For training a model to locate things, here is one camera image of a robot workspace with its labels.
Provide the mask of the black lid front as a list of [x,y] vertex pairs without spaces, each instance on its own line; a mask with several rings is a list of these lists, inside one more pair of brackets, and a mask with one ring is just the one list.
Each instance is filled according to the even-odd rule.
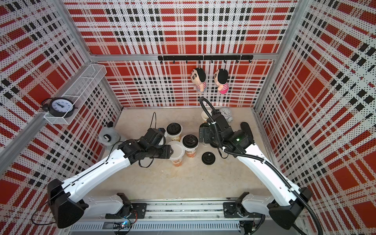
[[205,152],[201,160],[205,165],[213,165],[215,163],[215,155],[211,152]]

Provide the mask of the black cup lid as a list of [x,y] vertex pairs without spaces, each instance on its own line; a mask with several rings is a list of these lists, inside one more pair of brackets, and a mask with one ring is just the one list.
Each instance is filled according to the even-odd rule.
[[182,131],[182,126],[179,123],[173,122],[167,126],[166,131],[171,136],[180,135]]

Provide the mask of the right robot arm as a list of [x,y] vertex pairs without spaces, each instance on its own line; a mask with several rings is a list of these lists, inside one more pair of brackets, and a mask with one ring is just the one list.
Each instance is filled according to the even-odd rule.
[[243,193],[236,201],[236,212],[240,217],[251,213],[270,216],[280,227],[294,228],[304,232],[295,221],[303,210],[310,214],[317,234],[323,234],[321,223],[310,207],[312,192],[301,188],[285,177],[261,152],[256,145],[250,126],[241,123],[241,129],[233,131],[226,118],[218,110],[205,111],[206,123],[199,128],[199,142],[214,145],[220,153],[234,156],[246,165],[267,187],[271,196],[256,196]]

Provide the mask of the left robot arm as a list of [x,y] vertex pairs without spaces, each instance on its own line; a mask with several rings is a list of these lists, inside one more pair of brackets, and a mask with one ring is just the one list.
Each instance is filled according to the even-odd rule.
[[89,197],[88,193],[118,171],[145,158],[169,159],[173,150],[166,144],[164,128],[149,128],[137,140],[126,140],[108,157],[64,181],[55,179],[48,184],[48,205],[58,228],[67,228],[83,217],[105,215],[124,218],[133,206],[124,193],[110,197]]

